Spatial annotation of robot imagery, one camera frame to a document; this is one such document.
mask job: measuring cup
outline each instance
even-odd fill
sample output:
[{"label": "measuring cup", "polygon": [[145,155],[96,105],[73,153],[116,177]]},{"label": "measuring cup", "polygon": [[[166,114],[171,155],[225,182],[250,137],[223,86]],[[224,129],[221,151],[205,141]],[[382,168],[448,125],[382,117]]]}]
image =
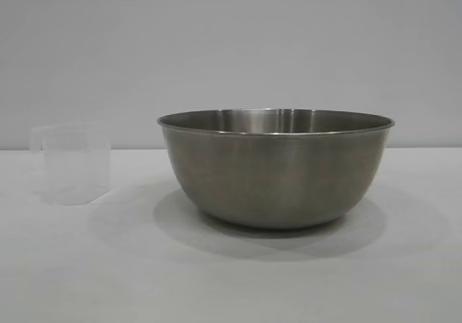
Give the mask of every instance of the measuring cup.
[{"label": "measuring cup", "polygon": [[50,198],[59,204],[86,204],[109,191],[110,136],[104,124],[39,126],[30,150],[43,148]]}]

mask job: bowl rim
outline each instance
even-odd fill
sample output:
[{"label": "bowl rim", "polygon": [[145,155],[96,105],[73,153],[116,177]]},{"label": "bowl rim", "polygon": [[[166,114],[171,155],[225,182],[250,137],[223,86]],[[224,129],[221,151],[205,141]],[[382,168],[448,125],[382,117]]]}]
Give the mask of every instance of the bowl rim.
[{"label": "bowl rim", "polygon": [[[361,128],[353,130],[340,130],[333,132],[299,132],[299,133],[255,133],[255,132],[226,132],[222,130],[210,130],[210,129],[200,129],[200,128],[190,128],[187,126],[174,126],[172,124],[165,123],[167,117],[184,115],[187,113],[205,113],[205,112],[217,112],[217,111],[314,111],[314,112],[323,112],[323,113],[343,113],[350,115],[358,116],[372,116],[382,119],[386,124],[382,126],[374,126],[371,128]],[[209,109],[209,110],[195,110],[195,111],[184,111],[177,113],[170,113],[168,115],[161,116],[157,119],[157,124],[162,128],[174,129],[181,132],[188,133],[199,133],[199,134],[214,134],[214,135],[231,135],[231,136],[247,136],[247,137],[319,137],[326,135],[343,135],[343,134],[359,134],[367,132],[378,132],[381,130],[389,129],[395,125],[395,121],[385,116],[377,115],[374,113],[364,113],[364,112],[355,112],[355,111],[340,111],[340,110],[326,110],[326,109],[311,109],[311,108],[218,108],[218,109]]]}]

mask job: stainless steel bowl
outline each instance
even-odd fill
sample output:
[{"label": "stainless steel bowl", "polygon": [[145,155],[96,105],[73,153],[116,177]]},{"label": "stainless steel bowl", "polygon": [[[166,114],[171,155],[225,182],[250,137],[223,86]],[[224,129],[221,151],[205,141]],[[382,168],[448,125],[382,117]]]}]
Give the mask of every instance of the stainless steel bowl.
[{"label": "stainless steel bowl", "polygon": [[258,228],[334,220],[364,196],[393,120],[300,109],[192,111],[158,120],[175,175],[210,215]]}]

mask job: gray backdrop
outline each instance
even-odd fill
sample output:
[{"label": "gray backdrop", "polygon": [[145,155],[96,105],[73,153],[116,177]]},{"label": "gray backdrop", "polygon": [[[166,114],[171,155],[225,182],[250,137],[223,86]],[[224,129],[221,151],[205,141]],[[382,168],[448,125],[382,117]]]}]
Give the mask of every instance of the gray backdrop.
[{"label": "gray backdrop", "polygon": [[462,0],[0,0],[0,148],[34,125],[204,108],[395,118],[392,146],[462,145]]}]

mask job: white table surface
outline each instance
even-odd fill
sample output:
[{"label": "white table surface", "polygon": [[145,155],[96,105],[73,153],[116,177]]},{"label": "white table surface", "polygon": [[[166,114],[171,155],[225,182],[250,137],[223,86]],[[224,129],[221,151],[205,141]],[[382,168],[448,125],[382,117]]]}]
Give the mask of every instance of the white table surface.
[{"label": "white table surface", "polygon": [[40,155],[0,168],[0,322],[462,322],[462,149],[386,150],[346,218],[278,234],[204,219],[164,150],[113,151],[78,207]]}]

